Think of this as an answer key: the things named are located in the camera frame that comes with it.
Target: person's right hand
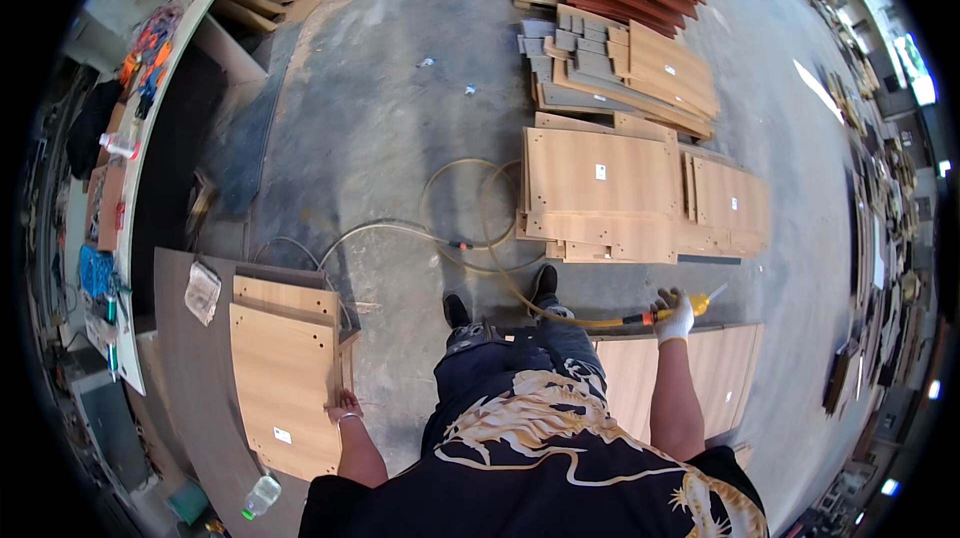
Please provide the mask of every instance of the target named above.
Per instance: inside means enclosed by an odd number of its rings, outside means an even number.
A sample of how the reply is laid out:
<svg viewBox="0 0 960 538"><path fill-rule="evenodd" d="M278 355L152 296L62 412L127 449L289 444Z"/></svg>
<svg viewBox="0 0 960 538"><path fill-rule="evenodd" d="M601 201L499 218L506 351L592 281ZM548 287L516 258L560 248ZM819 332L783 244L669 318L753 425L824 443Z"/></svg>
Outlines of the person's right hand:
<svg viewBox="0 0 960 538"><path fill-rule="evenodd" d="M669 317L654 323L656 346L664 344L667 340L687 340L690 328L693 327L693 306L690 304L687 292L678 288L667 292L661 288L656 293L659 294L659 299L650 305L650 311L655 313L665 309L673 310Z"/></svg>
<svg viewBox="0 0 960 538"><path fill-rule="evenodd" d="M357 400L356 395L346 388L340 392L340 399L336 400L336 404L325 406L323 409L326 411L326 416L330 418L330 423L334 426L339 424L347 413L353 413L363 419L360 400Z"/></svg>

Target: stack of gray panels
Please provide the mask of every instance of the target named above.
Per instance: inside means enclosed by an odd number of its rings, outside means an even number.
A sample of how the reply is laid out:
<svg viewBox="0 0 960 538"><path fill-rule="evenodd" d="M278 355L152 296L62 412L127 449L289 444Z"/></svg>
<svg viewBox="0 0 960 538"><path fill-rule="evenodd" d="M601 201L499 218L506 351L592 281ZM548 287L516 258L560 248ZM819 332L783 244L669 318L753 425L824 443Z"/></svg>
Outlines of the stack of gray panels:
<svg viewBox="0 0 960 538"><path fill-rule="evenodd" d="M543 91L544 105L560 110L573 107L573 111L577 108L601 109L611 113L636 111L633 106L618 100L553 83L554 60L544 51L544 39L547 36L554 37L554 46L558 50L572 53L566 60L566 72L571 80L593 86L609 85L627 91L625 94L632 92L624 86L621 78L614 75L613 64L607 57L606 26L571 15L560 15L559 24L543 19L523 19L522 26L523 33L516 35L517 46L520 53L530 60L530 69Z"/></svg>

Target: bracelet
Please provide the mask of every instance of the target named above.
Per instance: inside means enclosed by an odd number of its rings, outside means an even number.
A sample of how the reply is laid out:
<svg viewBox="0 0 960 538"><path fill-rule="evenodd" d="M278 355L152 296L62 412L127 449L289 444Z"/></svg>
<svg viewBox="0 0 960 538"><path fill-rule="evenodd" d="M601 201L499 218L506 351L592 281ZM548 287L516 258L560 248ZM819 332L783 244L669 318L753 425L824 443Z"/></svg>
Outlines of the bracelet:
<svg viewBox="0 0 960 538"><path fill-rule="evenodd" d="M363 417L360 417L360 416L357 415L356 413L343 413L343 414L342 414L342 417L337 420L337 432L340 432L340 422L344 421L344 420L347 419L348 417L356 417L356 418L359 419L361 422L363 422Z"/></svg>

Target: black shoe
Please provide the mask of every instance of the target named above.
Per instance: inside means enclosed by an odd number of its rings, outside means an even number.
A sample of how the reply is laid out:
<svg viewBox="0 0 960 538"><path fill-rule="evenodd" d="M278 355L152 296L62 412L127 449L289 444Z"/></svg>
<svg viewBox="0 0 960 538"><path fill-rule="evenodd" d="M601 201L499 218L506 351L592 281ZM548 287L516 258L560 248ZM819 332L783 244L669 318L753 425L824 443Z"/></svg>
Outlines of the black shoe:
<svg viewBox="0 0 960 538"><path fill-rule="evenodd" d="M471 315L467 312L464 302L456 294L447 294L443 298L443 317L450 330L456 330L471 325Z"/></svg>
<svg viewBox="0 0 960 538"><path fill-rule="evenodd" d="M530 297L530 302L539 307L544 299L546 299L548 296L554 296L556 293L557 269L553 265L544 265L539 271L536 272L536 277L534 278L533 296ZM533 317L533 309L528 307L527 314Z"/></svg>

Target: white label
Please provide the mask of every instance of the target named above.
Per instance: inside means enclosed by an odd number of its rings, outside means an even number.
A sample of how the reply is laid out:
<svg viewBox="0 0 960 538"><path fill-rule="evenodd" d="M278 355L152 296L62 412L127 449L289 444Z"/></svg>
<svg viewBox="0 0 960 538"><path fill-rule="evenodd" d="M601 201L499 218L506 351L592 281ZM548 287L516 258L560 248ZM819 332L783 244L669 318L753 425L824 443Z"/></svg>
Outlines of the white label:
<svg viewBox="0 0 960 538"><path fill-rule="evenodd" d="M290 438L290 432L289 432L289 431L283 431L283 430L280 429L279 427L274 427L274 428L273 428L273 437L276 438L277 440L282 440L283 442L286 442L287 444L293 444L293 443L294 443L293 440Z"/></svg>

